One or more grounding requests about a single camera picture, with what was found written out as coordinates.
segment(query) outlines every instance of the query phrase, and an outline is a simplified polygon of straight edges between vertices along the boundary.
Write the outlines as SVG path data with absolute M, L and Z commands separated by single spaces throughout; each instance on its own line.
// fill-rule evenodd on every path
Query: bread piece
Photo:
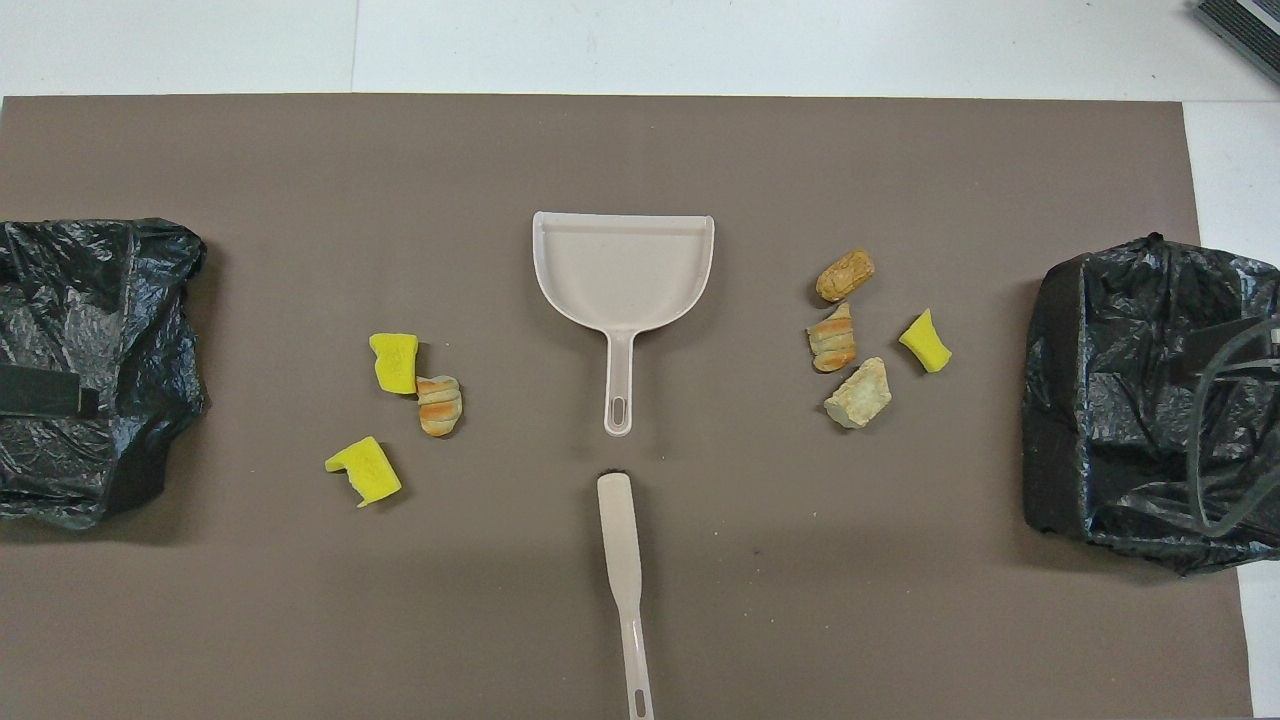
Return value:
M 808 333 L 813 366 L 823 373 L 838 370 L 858 357 L 854 320 L 849 314 L 847 302 L 841 302 L 835 313 L 809 328 Z
M 876 274 L 876 264 L 865 250 L 846 252 L 818 275 L 814 290 L 827 302 L 840 302 Z
M 822 406 L 841 427 L 858 429 L 865 428 L 891 400 L 893 396 L 888 392 L 884 361 L 868 357 Z
M 449 375 L 417 378 L 417 420 L 431 437 L 453 432 L 462 416 L 462 389 Z

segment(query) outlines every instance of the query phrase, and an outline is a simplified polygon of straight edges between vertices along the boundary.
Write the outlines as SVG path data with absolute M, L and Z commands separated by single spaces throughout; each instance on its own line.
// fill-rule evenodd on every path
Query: toy food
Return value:
M 951 351 L 938 340 L 938 333 L 933 329 L 933 314 L 929 310 L 922 313 L 897 341 L 911 350 L 925 372 L 937 373 L 951 361 Z
M 431 437 L 453 432 L 462 416 L 462 391 L 449 375 L 417 378 L 417 420 Z
M 827 302 L 840 302 L 874 274 L 872 256 L 865 250 L 854 250 L 823 270 L 815 287 Z
M 378 387 L 398 395 L 413 393 L 413 364 L 417 361 L 417 336 L 376 333 L 369 337 L 374 348 L 374 374 Z
M 329 473 L 347 470 L 347 479 L 351 487 L 360 493 L 361 502 L 356 507 L 364 507 L 401 489 L 399 478 L 387 460 L 387 454 L 372 436 L 347 446 L 333 457 L 324 461 L 324 469 Z
M 823 373 L 838 370 L 858 356 L 858 343 L 854 342 L 854 320 L 849 315 L 849 304 L 841 302 L 826 320 L 813 325 L 809 332 L 809 350 L 813 351 L 813 366 Z
M 865 428 L 893 396 L 888 392 L 884 361 L 868 357 L 822 406 L 845 428 Z

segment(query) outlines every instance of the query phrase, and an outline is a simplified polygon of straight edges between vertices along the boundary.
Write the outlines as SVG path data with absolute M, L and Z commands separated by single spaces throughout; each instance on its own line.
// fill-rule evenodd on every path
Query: gray cable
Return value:
M 1257 482 L 1253 483 L 1248 491 L 1240 497 L 1240 501 L 1235 503 L 1231 510 L 1217 520 L 1210 523 L 1204 514 L 1204 478 L 1201 477 L 1201 425 L 1204 421 L 1204 402 L 1208 398 L 1208 389 L 1213 387 L 1213 382 L 1217 375 L 1224 370 L 1228 370 L 1228 359 L 1230 359 L 1238 350 L 1244 347 L 1245 343 L 1253 341 L 1257 336 L 1270 336 L 1272 329 L 1280 328 L 1280 316 L 1268 318 L 1261 323 L 1253 325 L 1252 328 L 1239 333 L 1231 340 L 1222 343 L 1222 347 L 1213 354 L 1213 357 L 1204 365 L 1201 373 L 1199 382 L 1196 384 L 1196 395 L 1192 396 L 1192 418 L 1190 418 L 1190 437 L 1187 438 L 1187 487 L 1189 495 L 1193 498 L 1192 506 L 1192 519 L 1196 525 L 1196 530 L 1201 534 L 1211 538 L 1220 538 L 1226 533 L 1231 532 L 1240 520 L 1244 519 L 1260 502 L 1280 486 L 1280 468 L 1274 468 L 1258 477 Z M 1267 346 L 1270 347 L 1270 337 L 1267 338 Z

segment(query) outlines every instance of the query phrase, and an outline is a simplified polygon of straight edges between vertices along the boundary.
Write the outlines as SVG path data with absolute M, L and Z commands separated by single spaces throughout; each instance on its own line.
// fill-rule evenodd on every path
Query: croissant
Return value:
M 444 437 L 462 416 L 462 391 L 449 375 L 417 378 L 417 420 L 431 437 Z
M 826 320 L 809 328 L 809 350 L 813 351 L 813 366 L 823 373 L 844 368 L 858 357 L 858 343 L 854 342 L 854 319 L 849 314 L 849 304 L 841 302 Z

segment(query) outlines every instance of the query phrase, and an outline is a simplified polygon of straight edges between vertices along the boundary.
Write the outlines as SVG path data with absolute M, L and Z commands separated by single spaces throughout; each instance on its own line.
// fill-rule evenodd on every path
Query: brown mat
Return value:
M 710 214 L 699 305 L 641 336 L 635 430 L 604 343 L 541 297 L 535 210 Z M 622 717 L 594 479 L 631 471 L 657 716 L 1249 714 L 1234 573 L 1179 580 L 1019 507 L 1041 275 L 1197 242 L 1172 104 L 206 96 L 8 99 L 0 215 L 202 234 L 212 409 L 151 506 L 0 528 L 4 717 Z M 864 246 L 861 357 L 895 401 L 818 409 L 814 275 Z M 955 351 L 895 342 L 925 306 Z M 457 375 L 445 441 L 376 389 L 372 332 Z M 321 464 L 365 434 L 365 510 Z

